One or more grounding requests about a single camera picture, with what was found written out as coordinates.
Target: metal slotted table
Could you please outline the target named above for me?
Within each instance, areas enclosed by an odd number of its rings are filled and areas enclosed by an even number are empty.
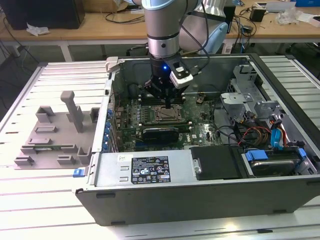
[[[320,127],[320,87],[296,60],[262,57],[279,81]],[[63,90],[75,92],[83,111],[99,107],[108,74],[104,61],[49,63],[36,69],[0,124],[0,239],[301,239],[320,237],[320,197],[294,213],[102,227],[71,189],[84,178],[71,169],[14,170],[39,106],[66,112]],[[272,92],[264,86],[272,99]]]

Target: floor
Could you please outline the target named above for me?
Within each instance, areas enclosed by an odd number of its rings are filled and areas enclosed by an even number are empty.
[[[273,56],[275,54],[285,55],[286,44],[280,52],[275,53],[278,44],[255,44],[247,49],[248,53],[257,53],[260,56]],[[126,50],[133,45],[106,45],[108,56],[125,56]],[[58,46],[32,46],[27,47],[29,52],[40,62],[63,62],[64,57]],[[106,59],[102,56],[99,45],[77,45],[70,48],[75,61],[99,61]],[[239,53],[240,47],[234,48],[233,53]],[[137,49],[132,51],[132,56],[141,56],[145,50]],[[291,48],[291,54],[295,56],[311,73],[316,77],[320,76],[320,51],[305,43],[296,44]],[[15,101],[20,91],[28,81],[29,77],[37,67],[37,63],[20,48],[20,57],[13,58],[6,55],[7,59],[0,65],[0,119],[2,119],[11,104]]]

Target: motherboard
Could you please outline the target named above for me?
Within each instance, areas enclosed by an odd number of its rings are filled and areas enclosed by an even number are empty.
[[[212,100],[188,95],[164,105],[141,99],[120,100],[115,108],[119,152],[183,150],[222,145],[212,121]]]

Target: warning label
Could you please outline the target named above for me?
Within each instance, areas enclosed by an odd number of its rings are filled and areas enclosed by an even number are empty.
[[[171,182],[168,156],[134,157],[131,169],[133,184]]]

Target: white cable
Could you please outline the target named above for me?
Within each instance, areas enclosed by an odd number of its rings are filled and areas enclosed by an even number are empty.
[[[25,69],[24,69],[24,62],[25,62],[25,59],[27,57],[27,54],[28,54],[28,51],[29,49],[31,48],[31,46],[28,47],[28,49],[25,51],[25,54],[24,54],[24,57],[23,57],[23,60],[22,60],[22,64],[21,64],[21,67],[22,67],[22,70],[26,73]]]

